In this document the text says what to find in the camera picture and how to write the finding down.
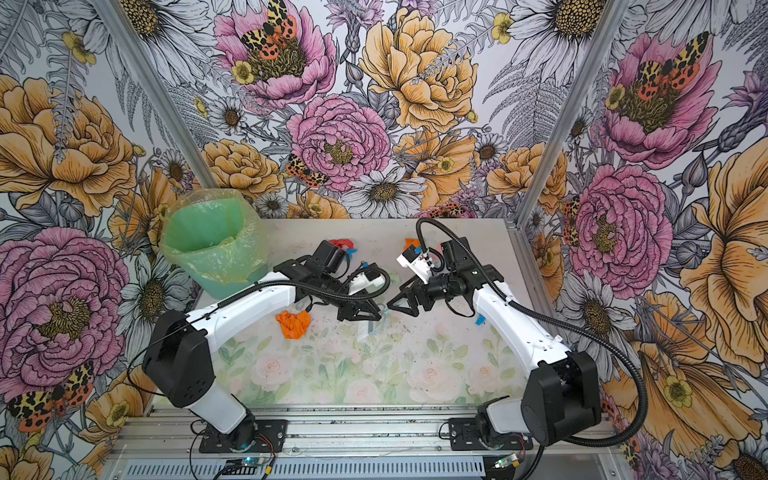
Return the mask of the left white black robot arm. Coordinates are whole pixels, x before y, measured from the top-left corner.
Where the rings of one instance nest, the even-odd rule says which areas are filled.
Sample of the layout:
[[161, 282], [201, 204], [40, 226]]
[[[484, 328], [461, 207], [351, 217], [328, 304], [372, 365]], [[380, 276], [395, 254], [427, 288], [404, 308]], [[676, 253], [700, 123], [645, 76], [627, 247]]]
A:
[[212, 428], [225, 448], [247, 451], [259, 436], [256, 421], [217, 381], [214, 353], [257, 322], [308, 297], [335, 307], [340, 321], [380, 320], [375, 300], [390, 286], [390, 276], [370, 263], [340, 279], [335, 273], [347, 259], [346, 251], [322, 241], [313, 254], [277, 264], [261, 280], [215, 304], [163, 314], [137, 356], [143, 372], [172, 405]]

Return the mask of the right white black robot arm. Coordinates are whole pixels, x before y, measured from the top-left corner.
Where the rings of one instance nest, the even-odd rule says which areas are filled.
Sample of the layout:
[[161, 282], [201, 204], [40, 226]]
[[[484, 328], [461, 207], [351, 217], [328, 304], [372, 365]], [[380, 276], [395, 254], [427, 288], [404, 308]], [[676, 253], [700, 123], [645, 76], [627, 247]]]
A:
[[526, 385], [519, 399], [500, 397], [481, 404], [476, 424], [480, 439], [497, 446], [514, 434], [529, 434], [550, 446], [601, 421], [595, 362], [572, 352], [533, 317], [514, 307], [503, 276], [490, 265], [471, 260], [466, 238], [443, 243], [440, 268], [428, 253], [410, 246], [397, 258], [413, 272], [388, 308], [416, 317], [434, 305], [466, 300], [470, 309], [493, 327], [521, 361]]

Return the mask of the grey-green hand brush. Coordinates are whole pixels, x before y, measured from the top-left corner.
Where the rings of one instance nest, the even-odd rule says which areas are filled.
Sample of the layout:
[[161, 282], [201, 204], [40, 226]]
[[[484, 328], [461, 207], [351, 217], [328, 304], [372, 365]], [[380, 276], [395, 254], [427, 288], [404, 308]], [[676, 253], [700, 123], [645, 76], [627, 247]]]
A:
[[370, 336], [375, 335], [381, 327], [381, 323], [379, 321], [362, 321], [362, 322], [358, 322], [357, 325], [358, 325], [358, 330], [357, 330], [358, 341], [365, 341]]

